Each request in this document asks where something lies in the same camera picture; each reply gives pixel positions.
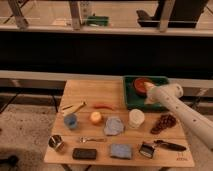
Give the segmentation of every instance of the gray object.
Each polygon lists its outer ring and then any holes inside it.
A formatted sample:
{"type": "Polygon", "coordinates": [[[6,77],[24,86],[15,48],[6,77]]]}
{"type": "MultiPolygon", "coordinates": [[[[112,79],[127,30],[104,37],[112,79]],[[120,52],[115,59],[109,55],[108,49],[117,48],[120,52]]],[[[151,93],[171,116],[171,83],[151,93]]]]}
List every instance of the gray object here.
{"type": "Polygon", "coordinates": [[[132,148],[128,144],[112,144],[110,146],[110,157],[131,159],[132,148]]]}
{"type": "Polygon", "coordinates": [[[118,116],[108,117],[104,133],[106,135],[118,135],[124,131],[124,125],[118,116]]]}

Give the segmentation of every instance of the small black box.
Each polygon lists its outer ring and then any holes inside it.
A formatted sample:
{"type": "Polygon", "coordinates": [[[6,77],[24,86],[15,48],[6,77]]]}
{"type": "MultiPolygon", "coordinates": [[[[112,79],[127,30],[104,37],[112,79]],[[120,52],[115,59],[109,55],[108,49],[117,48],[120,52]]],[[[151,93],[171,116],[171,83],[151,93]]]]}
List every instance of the small black box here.
{"type": "Polygon", "coordinates": [[[87,148],[74,148],[72,157],[74,159],[89,159],[94,160],[97,156],[96,149],[87,149],[87,148]]]}

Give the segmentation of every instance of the orange ball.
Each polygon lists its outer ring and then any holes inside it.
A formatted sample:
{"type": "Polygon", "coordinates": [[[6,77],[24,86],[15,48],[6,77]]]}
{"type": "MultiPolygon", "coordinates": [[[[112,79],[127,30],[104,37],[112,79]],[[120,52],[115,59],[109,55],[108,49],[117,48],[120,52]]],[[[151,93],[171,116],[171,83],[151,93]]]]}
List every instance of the orange ball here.
{"type": "Polygon", "coordinates": [[[93,123],[93,124],[98,124],[100,123],[102,120],[102,115],[100,112],[92,112],[90,114],[90,121],[93,123]]]}

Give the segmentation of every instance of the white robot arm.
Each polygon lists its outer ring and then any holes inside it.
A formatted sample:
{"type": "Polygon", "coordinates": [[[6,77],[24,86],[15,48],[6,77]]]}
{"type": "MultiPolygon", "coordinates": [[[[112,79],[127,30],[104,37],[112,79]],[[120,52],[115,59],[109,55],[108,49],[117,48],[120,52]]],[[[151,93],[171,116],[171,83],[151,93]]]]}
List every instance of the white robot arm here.
{"type": "Polygon", "coordinates": [[[172,111],[213,152],[213,122],[178,99],[183,96],[183,89],[179,84],[163,86],[154,86],[148,82],[144,84],[148,103],[160,102],[172,111]]]}

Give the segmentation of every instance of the white container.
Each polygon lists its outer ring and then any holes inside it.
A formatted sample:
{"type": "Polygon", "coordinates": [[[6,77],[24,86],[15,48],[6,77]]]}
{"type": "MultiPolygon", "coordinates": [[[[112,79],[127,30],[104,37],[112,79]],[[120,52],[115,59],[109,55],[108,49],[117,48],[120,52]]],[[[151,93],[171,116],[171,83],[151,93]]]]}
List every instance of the white container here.
{"type": "Polygon", "coordinates": [[[144,122],[145,115],[141,110],[133,109],[129,112],[129,126],[137,129],[144,122]]]}

